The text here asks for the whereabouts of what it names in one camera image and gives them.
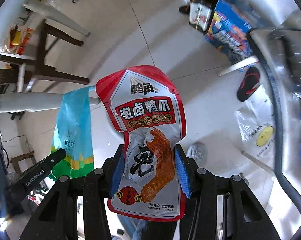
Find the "flip-flop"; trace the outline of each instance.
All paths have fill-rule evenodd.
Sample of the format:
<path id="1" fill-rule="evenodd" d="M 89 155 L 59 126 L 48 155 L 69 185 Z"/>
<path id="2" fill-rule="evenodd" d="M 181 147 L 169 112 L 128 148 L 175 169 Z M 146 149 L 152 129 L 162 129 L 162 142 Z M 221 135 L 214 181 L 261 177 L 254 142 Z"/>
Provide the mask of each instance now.
<path id="1" fill-rule="evenodd" d="M 237 91 L 237 98 L 244 102 L 248 99 L 259 87 L 260 72 L 255 67 L 250 67 Z"/>
<path id="2" fill-rule="evenodd" d="M 182 13 L 182 14 L 189 15 L 189 4 L 188 4 L 188 5 L 181 6 L 178 10 L 179 10 L 179 12 Z"/>

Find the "tile floor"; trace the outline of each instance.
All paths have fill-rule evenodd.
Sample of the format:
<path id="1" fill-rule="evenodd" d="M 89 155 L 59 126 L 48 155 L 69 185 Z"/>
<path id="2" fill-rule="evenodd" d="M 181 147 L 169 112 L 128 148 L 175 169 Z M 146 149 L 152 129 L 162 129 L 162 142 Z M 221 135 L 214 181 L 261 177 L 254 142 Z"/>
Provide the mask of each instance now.
<path id="1" fill-rule="evenodd" d="M 243 103 L 236 90 L 244 76 L 235 71 L 218 77 L 230 65 L 227 57 L 205 41 L 178 12 L 182 0 L 59 0 L 58 9 L 91 32 L 89 37 L 59 28 L 83 39 L 82 47 L 59 41 L 47 56 L 47 64 L 58 71 L 86 76 L 95 85 L 100 78 L 135 65 L 155 65 L 168 75 L 183 100 L 187 134 L 180 142 L 186 151 L 195 141 L 208 149 L 207 168 L 220 176 L 243 172 L 250 187 L 266 207 L 273 181 L 271 176 L 241 155 L 240 133 L 234 112 Z M 41 91 L 50 82 L 39 82 Z M 53 93 L 81 87 L 62 83 Z M 37 160 L 50 152 L 58 110 L 26 113 L 18 122 L 26 134 Z M 122 141 L 113 135 L 102 105 L 91 108 L 95 167 L 113 156 Z M 120 228 L 115 214 L 108 212 L 111 232 Z"/>

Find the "red package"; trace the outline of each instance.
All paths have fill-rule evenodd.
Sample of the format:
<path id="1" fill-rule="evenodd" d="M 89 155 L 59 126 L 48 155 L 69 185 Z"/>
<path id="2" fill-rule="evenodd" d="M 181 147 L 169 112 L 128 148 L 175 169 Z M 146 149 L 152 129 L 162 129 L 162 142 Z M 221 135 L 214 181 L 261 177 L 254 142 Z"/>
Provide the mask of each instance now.
<path id="1" fill-rule="evenodd" d="M 124 172 L 108 208 L 144 220 L 181 219 L 185 194 L 174 146 L 186 135 L 186 121 L 173 83 L 158 68 L 143 65 L 102 78 L 96 92 L 125 141 Z"/>

